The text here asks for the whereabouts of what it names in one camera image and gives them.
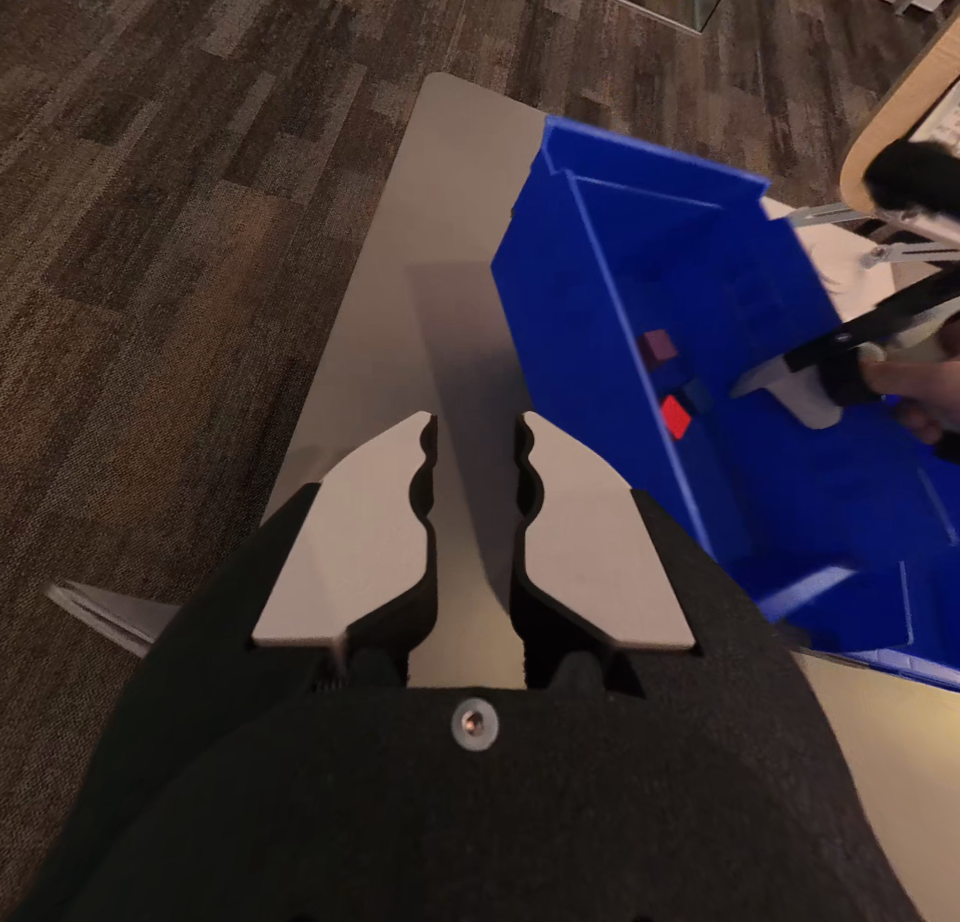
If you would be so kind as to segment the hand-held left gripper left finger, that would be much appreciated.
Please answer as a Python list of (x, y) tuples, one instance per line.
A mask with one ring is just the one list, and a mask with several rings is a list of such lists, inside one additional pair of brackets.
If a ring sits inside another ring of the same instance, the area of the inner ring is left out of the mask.
[(259, 647), (409, 651), (436, 621), (437, 419), (417, 411), (322, 478), (251, 632)]

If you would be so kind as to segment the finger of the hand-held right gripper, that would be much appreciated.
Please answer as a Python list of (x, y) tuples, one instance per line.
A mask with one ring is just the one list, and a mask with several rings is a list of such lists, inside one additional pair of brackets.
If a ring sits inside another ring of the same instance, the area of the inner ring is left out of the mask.
[(827, 360), (792, 371), (783, 354), (770, 358), (738, 377), (729, 397), (743, 398), (765, 391), (799, 423), (809, 429), (827, 429), (839, 424), (843, 406), (825, 387), (825, 378), (840, 373), (840, 360)]

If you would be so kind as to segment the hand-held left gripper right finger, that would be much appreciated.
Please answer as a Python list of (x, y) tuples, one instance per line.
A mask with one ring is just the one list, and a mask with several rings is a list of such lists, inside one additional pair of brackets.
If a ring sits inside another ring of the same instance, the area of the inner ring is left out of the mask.
[(517, 422), (519, 586), (614, 651), (687, 652), (695, 638), (628, 481), (533, 412)]

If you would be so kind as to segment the purple wooden cube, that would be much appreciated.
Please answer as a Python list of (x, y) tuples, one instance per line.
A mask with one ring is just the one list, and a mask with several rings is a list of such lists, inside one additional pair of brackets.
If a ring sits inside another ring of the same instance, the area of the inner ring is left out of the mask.
[(674, 362), (679, 357), (679, 351), (669, 333), (662, 328), (644, 331), (637, 337), (636, 345), (644, 368), (649, 373)]

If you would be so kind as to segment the blue plastic bin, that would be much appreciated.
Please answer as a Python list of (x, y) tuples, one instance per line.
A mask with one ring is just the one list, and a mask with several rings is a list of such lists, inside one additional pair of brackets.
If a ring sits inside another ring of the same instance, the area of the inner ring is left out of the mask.
[[(556, 116), (491, 270), (546, 420), (666, 509), (771, 622), (826, 654), (958, 691), (958, 458), (894, 414), (809, 429), (738, 377), (839, 322), (759, 174)], [(649, 373), (637, 338), (678, 358)], [(661, 400), (714, 406), (669, 435)]]

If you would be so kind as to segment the person's right hand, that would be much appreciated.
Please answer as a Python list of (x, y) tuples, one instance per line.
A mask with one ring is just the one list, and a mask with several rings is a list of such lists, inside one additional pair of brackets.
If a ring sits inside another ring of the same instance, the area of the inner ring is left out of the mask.
[(944, 459), (958, 458), (959, 359), (916, 363), (864, 362), (865, 384), (879, 396), (896, 396), (899, 422)]

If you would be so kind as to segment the instruction sheet on stand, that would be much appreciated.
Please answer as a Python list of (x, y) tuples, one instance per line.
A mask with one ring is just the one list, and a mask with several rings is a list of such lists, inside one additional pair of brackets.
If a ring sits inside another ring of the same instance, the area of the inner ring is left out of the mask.
[(839, 176), (842, 202), (865, 216), (877, 213), (864, 181), (869, 164), (888, 144), (912, 131), (958, 77), (959, 13), (954, 12), (878, 103), (848, 148)]

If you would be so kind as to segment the grey table leg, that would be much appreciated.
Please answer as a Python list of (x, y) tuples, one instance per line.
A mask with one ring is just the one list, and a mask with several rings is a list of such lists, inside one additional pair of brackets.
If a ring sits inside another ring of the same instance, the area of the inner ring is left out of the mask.
[(181, 607), (65, 581), (49, 583), (44, 595), (67, 615), (143, 659)]

